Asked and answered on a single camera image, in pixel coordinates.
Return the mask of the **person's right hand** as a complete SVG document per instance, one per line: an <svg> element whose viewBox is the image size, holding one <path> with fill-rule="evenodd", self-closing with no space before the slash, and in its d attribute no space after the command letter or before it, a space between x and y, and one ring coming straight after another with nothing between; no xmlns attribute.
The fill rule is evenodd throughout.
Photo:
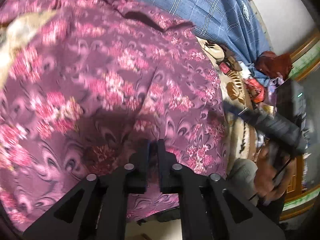
<svg viewBox="0 0 320 240"><path fill-rule="evenodd" d="M276 169L269 162L269 146L264 146L257 158L257 171L254 178L254 188L257 195L270 202L279 199L287 190L287 187L295 173L296 159L286 156L284 164L290 161L284 169L284 175L278 186L274 185L273 178L276 176Z"/></svg>

